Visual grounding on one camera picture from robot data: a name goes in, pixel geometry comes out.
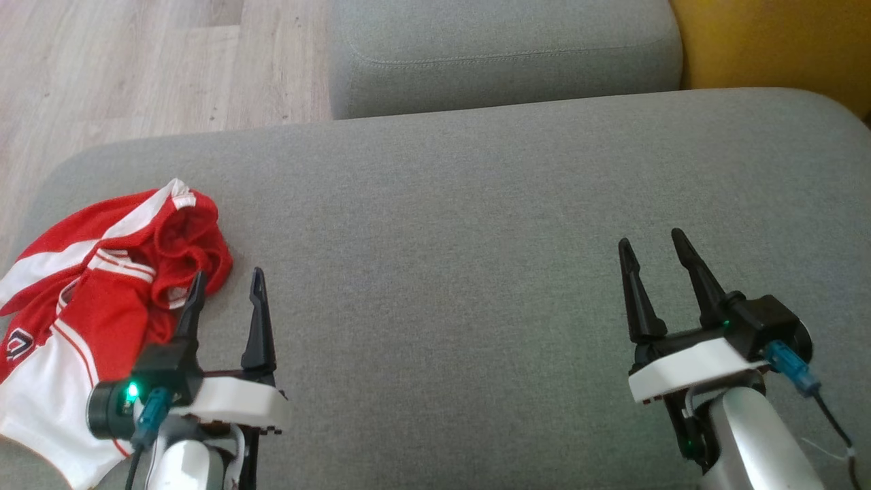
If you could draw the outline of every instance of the green led light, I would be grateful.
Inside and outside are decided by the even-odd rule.
[[[136,398],[139,396],[139,387],[136,386],[136,383],[130,383],[127,385],[127,397],[128,398]]]

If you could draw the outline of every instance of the black cable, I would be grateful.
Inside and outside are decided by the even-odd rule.
[[[136,467],[139,466],[139,458],[142,458],[142,446],[136,448],[133,452],[133,459],[130,461],[130,471],[127,473],[127,483],[124,485],[125,490],[133,490],[133,480],[136,479]]]
[[[814,400],[816,400],[817,405],[820,406],[820,410],[822,410],[822,414],[826,416],[826,420],[828,423],[832,425],[834,431],[841,436],[841,439],[844,439],[844,443],[847,445],[847,472],[850,475],[850,483],[853,485],[854,490],[861,490],[859,486],[859,479],[856,477],[856,455],[853,449],[853,441],[850,439],[850,436],[844,432],[844,429],[841,428],[841,424],[838,424],[838,421],[834,419],[834,415],[828,410],[828,406],[826,406],[826,402],[822,401],[822,396],[820,392],[817,391],[814,393]]]

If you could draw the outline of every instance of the light wood flooring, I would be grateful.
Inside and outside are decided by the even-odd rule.
[[[44,177],[86,147],[329,119],[328,9],[0,0],[0,266]]]

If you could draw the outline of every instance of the red and white shirt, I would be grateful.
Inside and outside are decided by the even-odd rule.
[[[0,279],[0,434],[39,453],[70,487],[96,486],[130,454],[95,439],[93,386],[130,374],[147,343],[172,336],[196,272],[216,291],[233,259],[207,196],[173,179],[103,201],[51,227]]]

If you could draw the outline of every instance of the gray cushion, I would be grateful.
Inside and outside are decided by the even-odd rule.
[[[264,440],[264,490],[691,488],[665,408],[632,402],[617,256],[630,237],[657,312],[693,328],[675,226],[725,288],[805,321],[823,391],[868,449],[871,133],[821,96],[668,92],[104,146],[48,179],[18,246],[173,176],[215,199],[237,261],[206,304],[205,368],[238,365],[251,270],[267,273],[294,423]],[[767,378],[793,433],[839,452],[816,406]],[[8,442],[0,481],[61,487]]]
[[[676,90],[667,0],[335,0],[337,119]]]

